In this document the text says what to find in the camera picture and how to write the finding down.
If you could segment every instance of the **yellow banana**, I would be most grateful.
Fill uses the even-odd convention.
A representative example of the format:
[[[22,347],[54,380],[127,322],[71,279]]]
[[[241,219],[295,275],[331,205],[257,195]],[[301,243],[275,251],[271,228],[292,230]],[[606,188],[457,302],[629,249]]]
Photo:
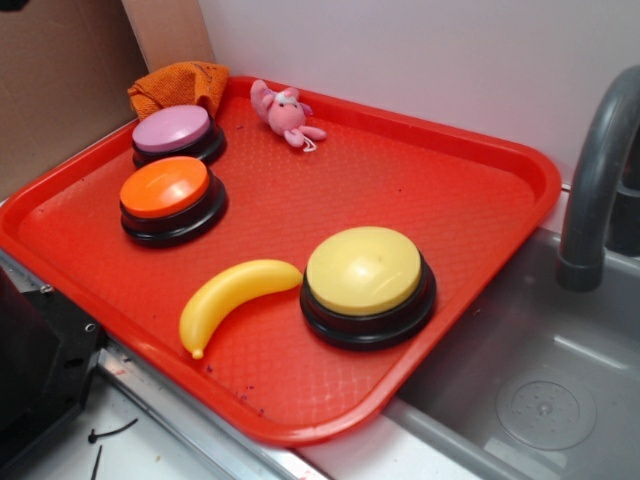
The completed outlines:
[[[302,273],[281,260],[251,260],[219,273],[191,297],[180,316],[180,340],[195,359],[202,358],[213,332],[236,307],[302,283]]]

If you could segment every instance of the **cardboard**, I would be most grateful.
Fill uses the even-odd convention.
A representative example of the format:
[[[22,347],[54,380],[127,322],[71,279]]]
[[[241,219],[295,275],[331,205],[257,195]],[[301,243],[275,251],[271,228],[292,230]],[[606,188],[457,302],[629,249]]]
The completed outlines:
[[[120,0],[0,12],[0,199],[135,118],[148,73]]]
[[[149,71],[177,62],[216,63],[198,0],[122,0]]]

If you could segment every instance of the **red tray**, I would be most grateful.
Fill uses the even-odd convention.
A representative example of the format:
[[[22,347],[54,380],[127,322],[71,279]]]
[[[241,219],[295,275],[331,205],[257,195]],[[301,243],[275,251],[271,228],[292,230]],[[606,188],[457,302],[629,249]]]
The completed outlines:
[[[218,112],[228,148],[212,169],[230,205],[202,237],[167,249],[126,237],[118,199],[134,172],[132,123],[7,201],[0,246],[237,428],[299,446],[383,408],[554,205],[560,177],[530,148],[309,92],[309,124],[328,138],[303,153],[257,118],[251,82],[232,78]],[[183,349],[180,312],[216,273],[256,258],[304,269],[325,238],[360,225],[404,233],[436,275],[436,313],[412,340],[330,347],[292,290],[232,312],[204,359]]]

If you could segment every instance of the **orange towel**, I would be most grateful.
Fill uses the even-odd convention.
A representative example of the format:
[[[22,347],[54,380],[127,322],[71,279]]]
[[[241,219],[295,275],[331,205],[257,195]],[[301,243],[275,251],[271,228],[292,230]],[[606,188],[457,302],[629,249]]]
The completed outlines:
[[[229,79],[229,67],[179,62],[138,79],[127,92],[140,120],[173,105],[199,105],[212,117]]]

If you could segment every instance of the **yellow button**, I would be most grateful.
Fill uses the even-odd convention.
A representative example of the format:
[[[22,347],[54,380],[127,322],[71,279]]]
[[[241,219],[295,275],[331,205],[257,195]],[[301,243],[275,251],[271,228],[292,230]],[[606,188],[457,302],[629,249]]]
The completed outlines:
[[[405,235],[382,227],[344,230],[311,254],[313,297],[333,312],[375,315],[404,302],[420,282],[421,258]]]

